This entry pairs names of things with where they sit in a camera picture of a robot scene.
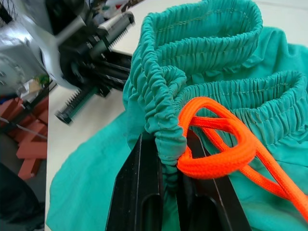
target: orange rope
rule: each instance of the orange rope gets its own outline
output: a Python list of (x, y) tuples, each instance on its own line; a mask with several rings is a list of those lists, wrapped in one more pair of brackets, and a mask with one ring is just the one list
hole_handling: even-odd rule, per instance
[[(201, 108), (207, 108), (220, 118), (195, 116)], [(184, 154), (178, 160), (180, 171), (192, 178), (212, 179), (240, 170), (263, 189), (290, 200), (308, 222), (308, 197), (288, 177), (245, 124), (224, 106), (207, 97), (196, 97), (184, 106), (179, 121), (179, 126), (184, 130), (184, 137), (187, 137), (189, 126), (200, 127), (209, 140), (221, 151), (216, 155), (193, 159), (192, 152), (187, 146)], [(228, 147), (217, 134), (216, 129), (233, 134), (238, 144), (232, 148)], [(265, 178), (248, 165), (255, 155), (277, 183)]]

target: gray metal part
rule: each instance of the gray metal part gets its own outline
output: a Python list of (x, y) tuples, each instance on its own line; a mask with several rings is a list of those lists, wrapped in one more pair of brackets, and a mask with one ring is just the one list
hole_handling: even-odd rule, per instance
[(32, 13), (27, 9), (23, 0), (15, 0), (15, 6), (18, 10), (23, 26), (33, 37), (42, 51), (43, 63), (48, 75), (57, 84), (69, 89), (76, 89), (77, 87), (67, 82), (63, 76), (60, 67), (59, 45), (61, 45), (81, 27), (85, 26), (82, 16), (78, 16), (63, 31), (61, 31), (57, 36), (54, 36), (36, 24)]
[(40, 59), (39, 49), (21, 25), (11, 23), (1, 28), (0, 72), (4, 76), (0, 77), (0, 94), (15, 93), (22, 83), (46, 73), (38, 58)]

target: white table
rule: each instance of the white table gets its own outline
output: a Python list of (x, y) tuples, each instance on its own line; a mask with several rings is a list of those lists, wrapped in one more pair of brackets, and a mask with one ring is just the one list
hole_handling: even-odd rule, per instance
[[(136, 24), (128, 34), (115, 46), (116, 50), (133, 53), (137, 47), (143, 18), (149, 12), (161, 12), (165, 8), (199, 0), (145, 0), (131, 9)], [(308, 46), (308, 3), (305, 0), (256, 0), (265, 26), (275, 26), (286, 32), (290, 43)], [(107, 98), (93, 97), (75, 117), (72, 125), (67, 126), (55, 116), (72, 91), (58, 87), (50, 94), (48, 157), (46, 181), (46, 213), (49, 209), (49, 188), (55, 173), (66, 158), (83, 142), (88, 140), (101, 128), (105, 127), (124, 111), (122, 92), (112, 91)]]

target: black clamp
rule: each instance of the black clamp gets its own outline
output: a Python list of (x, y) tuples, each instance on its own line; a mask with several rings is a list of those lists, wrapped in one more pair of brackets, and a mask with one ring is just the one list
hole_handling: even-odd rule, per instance
[[(187, 144), (194, 158), (209, 155), (192, 131)], [(251, 230), (228, 176), (196, 180), (179, 172), (178, 181), (181, 231)], [(155, 141), (140, 135), (115, 180), (106, 231), (161, 231), (162, 185)]]

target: green fabric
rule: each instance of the green fabric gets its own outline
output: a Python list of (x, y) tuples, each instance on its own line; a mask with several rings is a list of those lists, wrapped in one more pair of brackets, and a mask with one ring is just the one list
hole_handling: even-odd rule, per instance
[[(307, 48), (288, 44), (279, 29), (262, 27), (252, 1), (205, 0), (149, 14), (123, 91), (126, 111), (82, 144), (56, 174), (47, 225), (53, 231), (103, 230), (116, 174), (139, 134), (147, 131), (155, 136), (164, 164), (163, 230), (180, 230), (173, 190), (186, 140), (177, 118), (196, 96), (231, 110), (308, 194), (307, 61)], [(205, 109), (198, 114), (214, 116)], [(236, 144), (233, 136), (220, 134), (228, 145)], [(271, 178), (257, 158), (251, 166)], [(289, 201), (239, 172), (230, 179), (254, 230), (308, 230)]]

